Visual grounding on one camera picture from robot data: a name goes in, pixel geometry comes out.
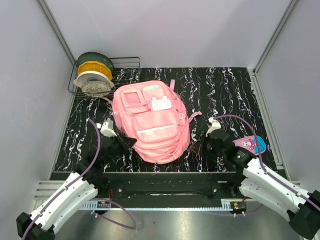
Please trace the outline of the pink student backpack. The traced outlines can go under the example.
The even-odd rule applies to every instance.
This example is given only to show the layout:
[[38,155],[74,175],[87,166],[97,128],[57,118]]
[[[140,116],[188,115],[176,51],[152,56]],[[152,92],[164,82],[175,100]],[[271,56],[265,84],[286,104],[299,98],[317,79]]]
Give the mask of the pink student backpack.
[[177,160],[190,144],[190,122],[200,111],[188,115],[185,104],[174,91],[175,80],[160,80],[119,87],[113,94],[112,110],[117,128],[138,155],[148,163],[168,164]]

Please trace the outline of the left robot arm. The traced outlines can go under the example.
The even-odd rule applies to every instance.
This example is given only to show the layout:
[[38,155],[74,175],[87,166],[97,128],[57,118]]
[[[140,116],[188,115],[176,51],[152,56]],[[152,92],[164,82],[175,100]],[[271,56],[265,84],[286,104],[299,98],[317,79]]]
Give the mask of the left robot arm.
[[113,203],[113,190],[102,165],[131,149],[136,141],[119,134],[103,143],[98,136],[96,151],[81,160],[63,184],[38,208],[17,217],[18,236],[23,240],[53,240],[62,225],[89,201],[97,202],[91,211],[95,217],[105,213]]

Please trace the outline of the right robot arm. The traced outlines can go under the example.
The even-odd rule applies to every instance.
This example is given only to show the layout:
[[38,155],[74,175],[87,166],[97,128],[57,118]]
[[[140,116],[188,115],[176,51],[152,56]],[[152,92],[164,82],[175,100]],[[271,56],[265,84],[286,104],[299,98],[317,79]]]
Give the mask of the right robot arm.
[[320,192],[299,187],[267,167],[259,159],[266,145],[260,136],[233,140],[223,129],[202,133],[191,146],[199,156],[221,157],[228,172],[227,192],[232,198],[243,195],[272,209],[306,240],[320,230]]

